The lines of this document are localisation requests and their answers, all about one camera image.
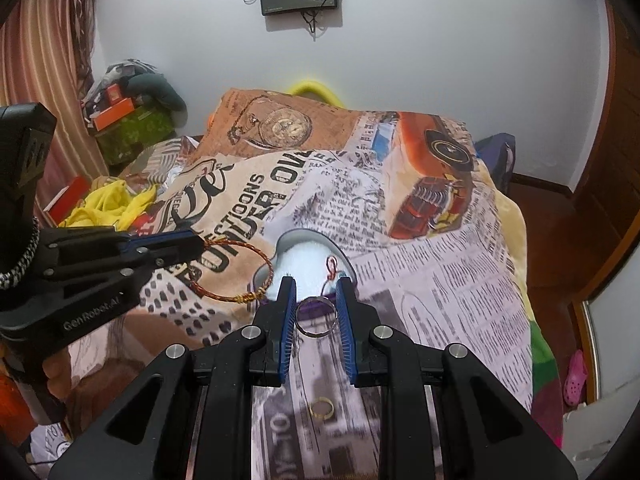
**red box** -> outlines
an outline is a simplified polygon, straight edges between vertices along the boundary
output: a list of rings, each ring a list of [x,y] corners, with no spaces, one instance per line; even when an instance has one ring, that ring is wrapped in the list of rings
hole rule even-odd
[[[90,184],[83,176],[76,176],[66,187],[53,197],[53,200],[44,208],[44,212],[58,225],[71,213],[76,204],[83,199],[89,191]]]

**screw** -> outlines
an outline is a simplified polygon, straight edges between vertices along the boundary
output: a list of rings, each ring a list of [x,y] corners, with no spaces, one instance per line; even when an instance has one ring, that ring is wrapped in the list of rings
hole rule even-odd
[[[167,347],[164,353],[169,359],[177,359],[184,354],[184,346],[178,343],[172,344]]]
[[[378,325],[373,329],[373,335],[380,339],[388,339],[394,334],[391,327],[387,325]]]
[[[463,344],[453,343],[453,345],[449,347],[449,353],[457,359],[462,359],[463,357],[466,357],[466,355],[469,353],[469,350],[467,350],[466,346],[464,346]]]
[[[248,325],[242,329],[242,337],[245,339],[255,339],[262,333],[259,326]]]

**pink crocs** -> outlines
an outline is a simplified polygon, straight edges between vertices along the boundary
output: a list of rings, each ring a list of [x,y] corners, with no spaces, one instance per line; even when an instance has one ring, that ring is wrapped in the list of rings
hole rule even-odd
[[[575,351],[569,361],[569,373],[564,381],[564,402],[569,406],[577,406],[580,403],[580,395],[582,388],[587,381],[587,366],[584,364],[584,356],[582,350]]]

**yellow cloth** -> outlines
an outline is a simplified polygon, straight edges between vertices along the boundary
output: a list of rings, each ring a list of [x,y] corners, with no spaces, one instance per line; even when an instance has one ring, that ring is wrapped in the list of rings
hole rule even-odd
[[[126,182],[116,180],[89,193],[84,204],[76,207],[58,227],[112,225],[116,231],[124,231],[155,199],[156,186],[132,196]]]
[[[527,295],[527,227],[524,223],[522,211],[520,211],[520,208],[513,200],[497,190],[484,162],[478,159],[478,163],[482,181],[494,188],[495,206],[498,210],[500,222],[502,223],[504,241],[507,244],[507,249],[513,260],[513,266],[515,267],[516,284],[520,289],[527,317],[530,321],[535,321],[536,317],[533,314],[533,309],[531,308],[531,303]]]

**metal ring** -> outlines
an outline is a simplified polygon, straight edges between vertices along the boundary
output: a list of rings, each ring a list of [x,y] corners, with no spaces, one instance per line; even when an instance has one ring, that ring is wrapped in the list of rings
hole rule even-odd
[[[319,404],[320,402],[325,402],[329,405],[331,409],[329,410],[328,413],[316,413],[314,411],[314,406],[316,404]],[[311,404],[309,404],[309,412],[315,418],[319,418],[320,420],[329,420],[330,418],[332,418],[332,416],[334,416],[334,413],[335,413],[334,403],[332,402],[331,399],[327,399],[326,397],[318,397]]]
[[[298,322],[298,312],[300,311],[300,307],[312,301],[319,301],[320,303],[324,303],[325,305],[330,306],[334,311],[334,321],[331,323],[331,326],[329,327],[329,329],[325,330],[324,332],[320,332],[320,333],[307,332],[304,328],[300,326],[300,323]],[[324,337],[329,333],[331,333],[331,330],[333,330],[335,325],[338,323],[338,309],[335,307],[333,303],[331,303],[331,301],[329,301],[324,296],[309,296],[308,298],[305,298],[304,300],[300,301],[300,303],[296,307],[296,311],[294,313],[294,320],[296,322],[296,327],[298,330],[300,330],[301,334],[306,335],[307,337],[314,337],[314,338]]]

